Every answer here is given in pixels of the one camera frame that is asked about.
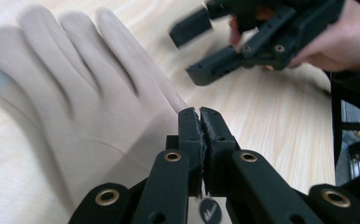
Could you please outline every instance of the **black metal frame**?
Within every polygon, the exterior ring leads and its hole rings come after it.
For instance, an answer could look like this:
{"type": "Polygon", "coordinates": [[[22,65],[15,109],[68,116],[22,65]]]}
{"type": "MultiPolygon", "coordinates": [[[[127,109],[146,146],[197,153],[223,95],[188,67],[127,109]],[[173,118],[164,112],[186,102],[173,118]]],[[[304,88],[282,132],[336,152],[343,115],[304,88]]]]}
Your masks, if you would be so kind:
{"type": "Polygon", "coordinates": [[[188,197],[201,196],[202,180],[227,198],[232,223],[360,223],[360,177],[304,195],[262,155],[240,149],[222,116],[204,107],[201,121],[194,108],[179,113],[179,135],[168,136],[148,179],[93,189],[70,223],[187,223],[188,197]]]}
{"type": "MultiPolygon", "coordinates": [[[[357,79],[360,79],[360,74],[343,72],[338,74],[332,73],[330,75],[335,164],[337,164],[341,152],[342,132],[360,131],[360,123],[342,121],[342,101],[355,105],[360,109],[360,90],[358,90],[360,87],[347,87],[345,83],[342,83],[342,80],[347,78],[353,78],[355,81],[358,81],[357,79]]],[[[360,143],[350,146],[350,150],[353,155],[358,154],[360,156],[360,143]]]]}

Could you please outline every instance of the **light wood surface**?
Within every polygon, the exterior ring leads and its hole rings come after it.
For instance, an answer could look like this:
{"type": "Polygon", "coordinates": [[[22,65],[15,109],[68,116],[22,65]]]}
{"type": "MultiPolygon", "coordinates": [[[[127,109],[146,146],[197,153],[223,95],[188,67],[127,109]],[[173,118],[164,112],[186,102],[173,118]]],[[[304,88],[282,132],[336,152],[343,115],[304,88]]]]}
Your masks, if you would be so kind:
{"type": "MultiPolygon", "coordinates": [[[[180,18],[200,7],[195,0],[0,0],[0,25],[16,24],[16,16],[32,3],[60,16],[82,10],[92,18],[108,7],[131,30],[189,106],[218,110],[241,148],[261,153],[295,189],[334,183],[330,98],[326,76],[309,65],[272,72],[261,67],[239,69],[207,87],[195,86],[185,67],[228,44],[228,19],[183,49],[167,35],[180,18]]],[[[0,107],[0,120],[16,129],[0,107]]],[[[20,138],[8,141],[24,141],[20,138]]]]}

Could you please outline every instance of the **white glove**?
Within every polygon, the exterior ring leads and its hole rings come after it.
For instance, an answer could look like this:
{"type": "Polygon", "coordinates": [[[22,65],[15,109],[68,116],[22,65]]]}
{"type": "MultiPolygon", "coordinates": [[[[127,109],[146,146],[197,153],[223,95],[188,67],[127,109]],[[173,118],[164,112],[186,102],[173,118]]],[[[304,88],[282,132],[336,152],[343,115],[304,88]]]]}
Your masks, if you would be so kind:
{"type": "Polygon", "coordinates": [[[0,29],[0,69],[31,100],[74,204],[99,184],[147,177],[186,104],[125,26],[102,10],[102,36],[81,13],[61,28],[42,7],[19,24],[0,29]]]}

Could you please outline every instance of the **finger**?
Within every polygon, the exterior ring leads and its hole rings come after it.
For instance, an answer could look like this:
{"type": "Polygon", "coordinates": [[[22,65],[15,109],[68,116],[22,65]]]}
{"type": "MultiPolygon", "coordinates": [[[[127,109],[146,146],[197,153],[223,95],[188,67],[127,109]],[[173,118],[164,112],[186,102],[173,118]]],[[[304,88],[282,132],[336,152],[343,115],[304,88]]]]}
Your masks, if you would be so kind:
{"type": "Polygon", "coordinates": [[[73,110],[82,111],[96,101],[99,90],[95,80],[53,15],[44,7],[32,7],[21,16],[20,25],[28,44],[57,80],[73,110]]]}
{"type": "Polygon", "coordinates": [[[275,15],[275,11],[270,7],[256,7],[256,19],[259,21],[267,21],[275,15]]]}
{"type": "Polygon", "coordinates": [[[0,70],[0,96],[12,105],[24,117],[30,120],[35,127],[41,129],[40,121],[35,108],[22,88],[6,73],[0,70]]]}
{"type": "Polygon", "coordinates": [[[102,9],[98,12],[98,26],[104,41],[124,65],[136,88],[140,92],[147,92],[141,96],[163,93],[175,111],[186,108],[168,78],[110,10],[102,9]]]}
{"type": "Polygon", "coordinates": [[[292,60],[291,64],[304,63],[312,55],[318,55],[324,50],[335,46],[336,43],[339,41],[336,32],[336,26],[328,27],[325,31],[323,31],[316,38],[314,38],[313,41],[309,43],[304,49],[302,49],[292,60]]]}
{"type": "Polygon", "coordinates": [[[303,62],[294,62],[294,60],[291,60],[291,62],[288,64],[287,67],[288,68],[296,68],[302,64],[303,64],[303,62]]]}
{"type": "Polygon", "coordinates": [[[229,43],[232,46],[237,46],[241,41],[242,34],[239,32],[238,22],[235,17],[230,20],[229,27],[230,27],[229,43]]]}
{"type": "Polygon", "coordinates": [[[137,92],[127,71],[109,51],[87,15],[76,12],[67,14],[61,19],[61,24],[95,76],[103,96],[112,97],[120,90],[137,92]]]}
{"type": "Polygon", "coordinates": [[[66,99],[18,28],[0,29],[0,69],[22,87],[43,123],[66,120],[70,116],[66,99]]]}
{"type": "Polygon", "coordinates": [[[306,63],[321,68],[325,71],[338,72],[347,68],[347,63],[341,63],[330,57],[325,56],[324,54],[315,54],[309,57],[306,63]]]}

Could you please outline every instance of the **human hand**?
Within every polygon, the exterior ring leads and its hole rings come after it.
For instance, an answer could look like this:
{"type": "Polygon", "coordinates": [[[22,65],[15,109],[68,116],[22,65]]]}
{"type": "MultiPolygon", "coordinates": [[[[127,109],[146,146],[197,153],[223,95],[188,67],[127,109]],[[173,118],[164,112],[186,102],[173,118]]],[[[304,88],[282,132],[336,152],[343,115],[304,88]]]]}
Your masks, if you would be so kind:
{"type": "Polygon", "coordinates": [[[102,10],[102,36],[82,13],[61,28],[42,7],[19,24],[0,29],[0,69],[31,100],[74,204],[145,178],[186,105],[125,26],[102,10]]]}
{"type": "MultiPolygon", "coordinates": [[[[273,17],[274,14],[275,12],[269,7],[259,6],[256,8],[256,19],[258,21],[267,21],[271,17],[273,17]]],[[[242,38],[242,34],[239,32],[238,29],[238,21],[236,17],[232,17],[232,19],[229,22],[229,27],[230,27],[229,42],[231,45],[236,46],[239,44],[242,38]]]]}
{"type": "MultiPolygon", "coordinates": [[[[270,14],[263,14],[268,19],[270,14]]],[[[232,21],[231,43],[238,44],[236,21],[232,21]]],[[[346,0],[339,20],[329,25],[290,62],[289,67],[310,63],[326,71],[360,70],[360,4],[346,0]]]]}

